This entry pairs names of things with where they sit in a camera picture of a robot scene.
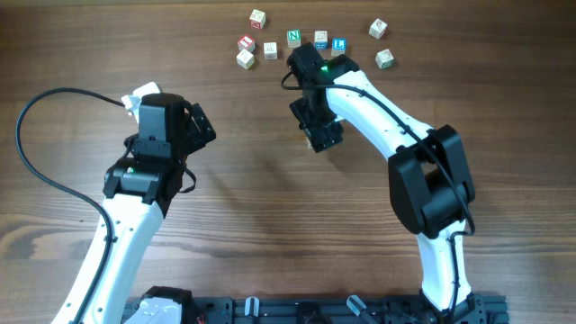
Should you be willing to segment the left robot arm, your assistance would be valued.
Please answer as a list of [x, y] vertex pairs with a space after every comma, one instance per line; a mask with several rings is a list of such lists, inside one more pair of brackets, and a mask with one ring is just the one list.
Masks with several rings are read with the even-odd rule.
[[216, 138], [202, 107], [180, 95], [125, 100], [139, 130], [125, 139], [126, 152], [105, 173], [107, 218], [96, 229], [57, 323], [120, 322], [151, 239], [172, 199], [186, 191], [187, 157]]

